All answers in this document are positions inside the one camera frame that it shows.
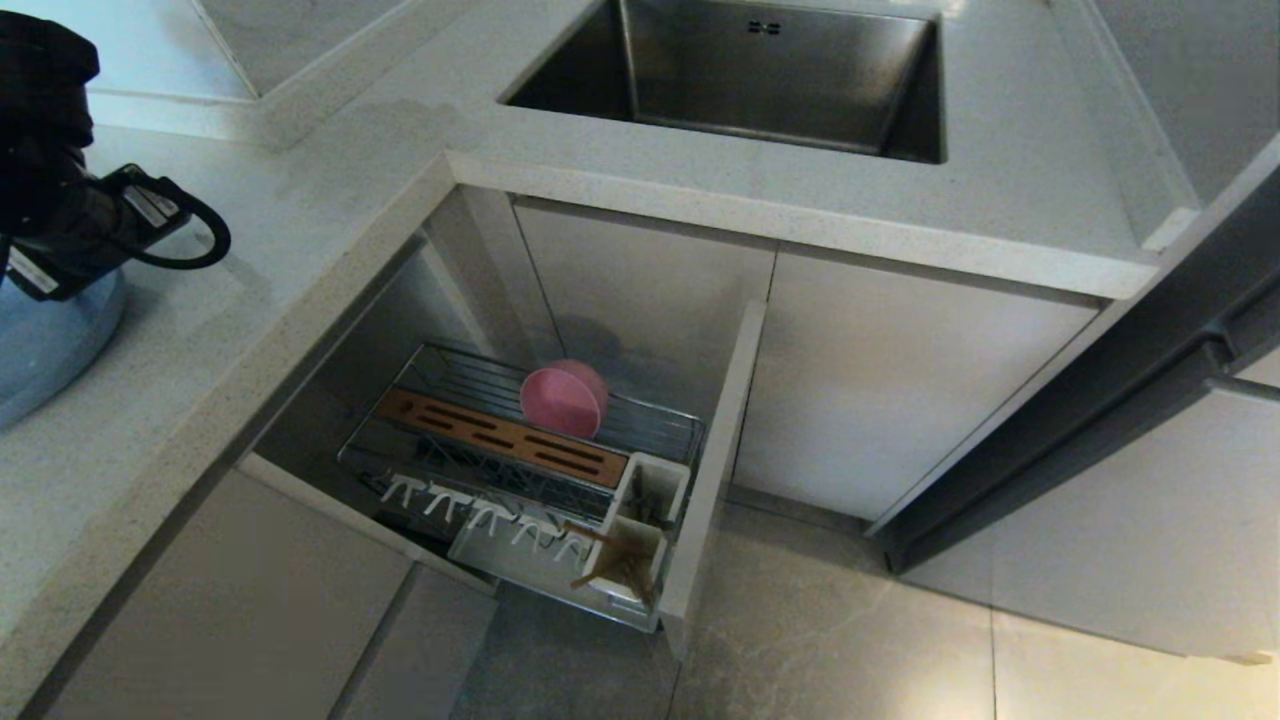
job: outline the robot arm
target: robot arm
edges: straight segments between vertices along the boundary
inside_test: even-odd
[[[125,165],[105,178],[84,169],[93,142],[84,85],[97,50],[47,20],[0,10],[0,261],[37,300],[67,300],[133,259],[191,270],[221,260],[230,232],[169,178]],[[202,256],[147,249],[198,217],[214,234]]]

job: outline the pink bowl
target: pink bowl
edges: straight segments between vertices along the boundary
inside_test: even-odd
[[[520,410],[535,425],[590,439],[600,432],[609,386],[586,363],[557,360],[520,387]]]

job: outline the black cable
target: black cable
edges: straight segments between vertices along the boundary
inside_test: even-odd
[[[129,178],[129,184],[138,186],[170,200],[183,210],[188,210],[192,215],[200,218],[201,222],[209,225],[210,232],[214,233],[214,246],[209,250],[209,252],[201,255],[200,258],[160,258],[159,255],[151,255],[150,252],[129,247],[114,237],[108,236],[104,238],[106,242],[115,246],[120,252],[124,252],[140,263],[155,265],[156,268],[168,268],[170,270],[198,270],[218,263],[230,251],[232,232],[230,228],[227,227],[221,215],[214,211],[214,209],[209,205],[205,205],[198,197],[188,195],[187,191],[178,187],[178,183],[169,178],[156,179],[138,174]]]

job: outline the label sticker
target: label sticker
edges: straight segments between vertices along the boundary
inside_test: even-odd
[[[17,270],[19,275],[27,278],[27,282],[38,287],[45,295],[58,290],[58,281],[45,274],[38,265],[31,261],[31,258],[23,255],[22,250],[17,247],[9,249],[9,266]]]
[[[151,227],[159,228],[168,223],[169,218],[178,214],[178,206],[168,197],[161,197],[141,187],[131,184],[124,188],[123,195],[129,205],[133,205],[151,223]]]

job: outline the blue base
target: blue base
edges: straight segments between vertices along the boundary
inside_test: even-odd
[[[74,380],[106,345],[124,311],[119,270],[67,302],[37,302],[0,286],[0,429]]]

